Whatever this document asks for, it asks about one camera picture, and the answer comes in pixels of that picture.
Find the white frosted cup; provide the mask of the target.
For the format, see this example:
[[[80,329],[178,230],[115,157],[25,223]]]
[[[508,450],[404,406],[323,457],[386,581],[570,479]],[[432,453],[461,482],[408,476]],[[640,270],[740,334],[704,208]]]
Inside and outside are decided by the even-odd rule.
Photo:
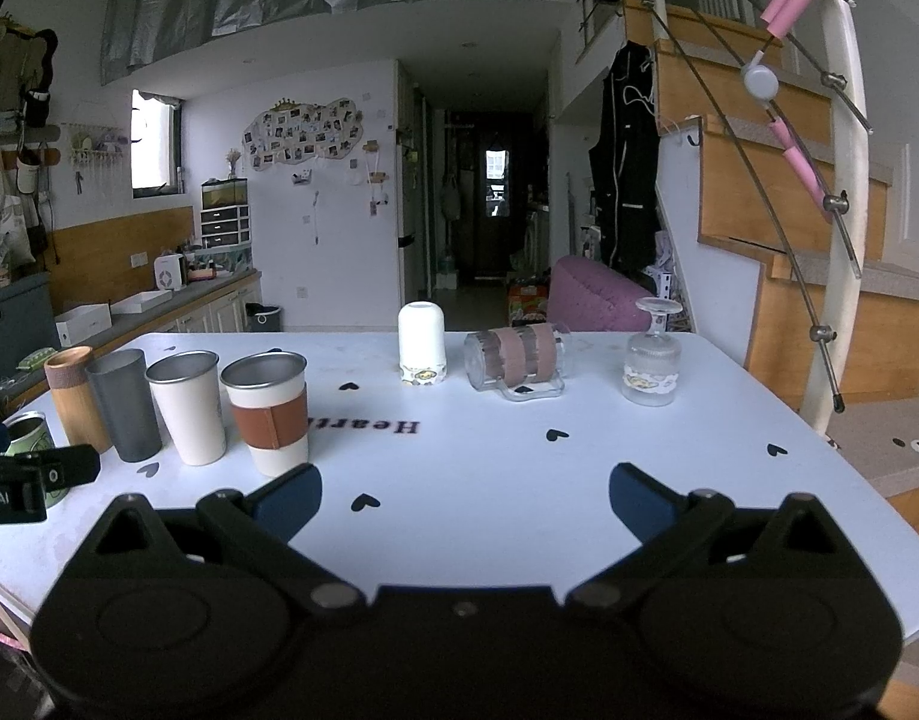
[[[432,385],[446,376],[445,316],[430,301],[412,301],[398,314],[401,380]]]

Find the green printed tin cup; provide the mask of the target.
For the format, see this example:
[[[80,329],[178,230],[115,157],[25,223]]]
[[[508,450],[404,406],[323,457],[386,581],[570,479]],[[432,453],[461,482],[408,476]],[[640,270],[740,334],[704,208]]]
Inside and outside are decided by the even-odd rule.
[[[16,413],[5,420],[5,427],[11,439],[11,444],[5,450],[5,458],[9,460],[11,470],[32,468],[32,463],[28,460],[30,454],[55,447],[46,416],[40,411]],[[64,472],[55,461],[48,465],[40,463],[37,470],[43,479],[44,507],[51,509],[66,497],[67,488],[59,486],[64,479]]]

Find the white cup with brown sleeve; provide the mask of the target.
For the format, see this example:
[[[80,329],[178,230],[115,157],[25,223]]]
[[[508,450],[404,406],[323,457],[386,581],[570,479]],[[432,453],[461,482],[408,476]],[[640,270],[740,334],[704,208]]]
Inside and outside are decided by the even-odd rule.
[[[265,351],[220,371],[236,429],[261,475],[276,478],[310,460],[307,360]]]

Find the bamboo wooden cup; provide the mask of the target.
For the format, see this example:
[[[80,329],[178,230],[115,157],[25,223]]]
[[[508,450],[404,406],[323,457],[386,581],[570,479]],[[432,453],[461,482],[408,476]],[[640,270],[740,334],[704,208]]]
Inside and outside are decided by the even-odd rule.
[[[103,454],[113,442],[87,377],[87,364],[92,359],[90,346],[71,346],[50,356],[43,369],[67,442],[89,444]]]

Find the white metal cup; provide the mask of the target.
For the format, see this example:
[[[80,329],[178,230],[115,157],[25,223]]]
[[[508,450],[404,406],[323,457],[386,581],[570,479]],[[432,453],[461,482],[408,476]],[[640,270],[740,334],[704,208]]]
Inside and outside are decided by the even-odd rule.
[[[155,405],[185,465],[211,465],[227,450],[217,366],[214,351],[193,349],[146,369]]]

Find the dark grey tumbler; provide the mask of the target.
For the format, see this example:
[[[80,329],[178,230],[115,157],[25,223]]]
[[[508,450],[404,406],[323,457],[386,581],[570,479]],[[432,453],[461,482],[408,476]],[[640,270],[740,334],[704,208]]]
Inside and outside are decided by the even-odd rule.
[[[140,349],[118,349],[85,366],[108,436],[126,463],[147,460],[162,449],[146,369]]]

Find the clear stemmed glass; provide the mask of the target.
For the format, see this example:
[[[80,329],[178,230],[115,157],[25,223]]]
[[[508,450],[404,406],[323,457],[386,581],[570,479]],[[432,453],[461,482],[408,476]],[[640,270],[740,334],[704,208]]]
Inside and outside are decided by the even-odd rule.
[[[638,405],[666,406],[676,397],[681,343],[666,332],[666,319],[683,312],[674,299],[638,298],[638,309],[650,316],[645,332],[629,338],[622,371],[622,394]]]

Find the white box on counter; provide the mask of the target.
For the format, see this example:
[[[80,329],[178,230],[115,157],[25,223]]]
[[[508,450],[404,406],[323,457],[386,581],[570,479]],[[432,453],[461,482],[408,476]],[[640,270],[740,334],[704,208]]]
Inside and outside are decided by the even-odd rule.
[[[84,304],[55,317],[62,348],[71,348],[112,328],[112,311],[106,302]]]

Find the glass mug with brown sleeve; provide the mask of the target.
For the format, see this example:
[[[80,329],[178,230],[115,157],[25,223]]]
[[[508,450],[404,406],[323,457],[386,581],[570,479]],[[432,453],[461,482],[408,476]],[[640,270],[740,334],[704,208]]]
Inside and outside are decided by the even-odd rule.
[[[478,392],[497,392],[515,403],[549,400],[565,392],[570,343],[562,323],[479,330],[464,339],[464,369]]]

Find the grey kitchen counter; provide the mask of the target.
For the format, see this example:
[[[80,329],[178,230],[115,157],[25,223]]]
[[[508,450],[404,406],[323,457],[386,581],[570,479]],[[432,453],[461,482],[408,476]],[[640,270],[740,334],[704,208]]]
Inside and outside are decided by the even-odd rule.
[[[178,322],[181,317],[196,314],[206,305],[222,301],[227,294],[238,294],[242,291],[250,291],[250,289],[258,291],[259,280],[261,280],[261,271],[256,268],[248,268],[231,277],[199,281],[188,288],[181,289],[170,299],[140,314],[123,314],[123,316],[113,314],[112,327],[86,338],[84,343],[92,346],[99,355],[106,355],[108,351],[119,348],[140,335],[160,332],[163,327]],[[32,401],[33,398],[43,394],[46,388],[48,385],[46,385],[41,369],[12,374],[11,377],[0,383],[0,410],[17,410],[25,403]]]

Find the wooden staircase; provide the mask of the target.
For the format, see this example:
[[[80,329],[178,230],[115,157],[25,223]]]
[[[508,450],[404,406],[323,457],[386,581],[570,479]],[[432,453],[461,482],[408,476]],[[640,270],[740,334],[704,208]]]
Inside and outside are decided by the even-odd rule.
[[[846,410],[825,432],[919,533],[919,273],[884,257],[891,177],[868,172],[857,315],[831,379],[811,330],[837,294],[829,266],[842,244],[785,160],[770,110],[741,88],[761,31],[681,7],[656,21],[643,0],[622,11],[656,60],[656,192],[690,327],[793,410],[806,411],[808,388],[838,385]]]

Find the small white appliance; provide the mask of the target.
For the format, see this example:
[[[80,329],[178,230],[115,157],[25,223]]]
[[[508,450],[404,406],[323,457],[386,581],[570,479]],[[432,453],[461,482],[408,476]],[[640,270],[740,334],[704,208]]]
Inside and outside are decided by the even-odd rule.
[[[163,254],[154,260],[155,288],[178,291],[186,284],[186,260],[181,254]]]

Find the small drawer organizer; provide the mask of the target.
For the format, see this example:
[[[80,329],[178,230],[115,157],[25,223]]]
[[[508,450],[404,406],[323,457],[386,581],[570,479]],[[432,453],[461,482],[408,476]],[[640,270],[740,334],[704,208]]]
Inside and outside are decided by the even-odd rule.
[[[199,231],[206,249],[251,242],[248,183],[245,179],[211,179],[201,185]]]

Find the black hanging coat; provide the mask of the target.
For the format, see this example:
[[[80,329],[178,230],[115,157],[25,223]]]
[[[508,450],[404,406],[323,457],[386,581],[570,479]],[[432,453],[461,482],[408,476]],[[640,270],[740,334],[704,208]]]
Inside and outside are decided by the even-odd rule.
[[[627,278],[654,264],[658,151],[653,52],[627,41],[603,78],[599,137],[588,153],[601,260]]]

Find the cloud shaped photo board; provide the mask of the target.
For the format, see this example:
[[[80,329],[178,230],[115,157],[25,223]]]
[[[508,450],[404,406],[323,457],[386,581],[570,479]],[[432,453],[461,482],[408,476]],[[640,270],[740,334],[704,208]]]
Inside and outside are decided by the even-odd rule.
[[[256,115],[242,143],[253,171],[277,164],[343,160],[361,143],[364,113],[349,98],[328,104],[295,103],[281,99]]]

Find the window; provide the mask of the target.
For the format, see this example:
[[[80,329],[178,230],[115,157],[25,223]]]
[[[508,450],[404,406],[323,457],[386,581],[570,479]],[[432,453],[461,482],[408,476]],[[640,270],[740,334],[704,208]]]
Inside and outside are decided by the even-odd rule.
[[[131,96],[131,187],[136,197],[180,193],[181,103],[144,93]]]

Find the white curved stair post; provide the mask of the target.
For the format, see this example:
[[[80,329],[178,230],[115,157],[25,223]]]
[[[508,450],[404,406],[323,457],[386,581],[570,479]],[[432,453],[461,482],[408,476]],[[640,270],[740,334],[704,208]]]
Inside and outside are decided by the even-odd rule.
[[[845,76],[848,101],[861,114],[866,114],[866,89],[853,8],[843,0],[818,0],[818,4],[827,55],[825,66]],[[835,192],[845,190],[850,202],[845,227],[852,239],[858,265],[863,265],[869,218],[869,135],[866,125],[858,121],[842,101],[832,103],[832,145]],[[821,319],[837,332],[837,338],[829,344],[829,356],[841,394],[845,394],[843,372],[857,323],[860,293],[861,278],[855,275],[839,234],[834,234],[830,243]],[[832,390],[821,353],[816,351],[809,369],[800,416],[819,436],[824,437],[833,414]]]

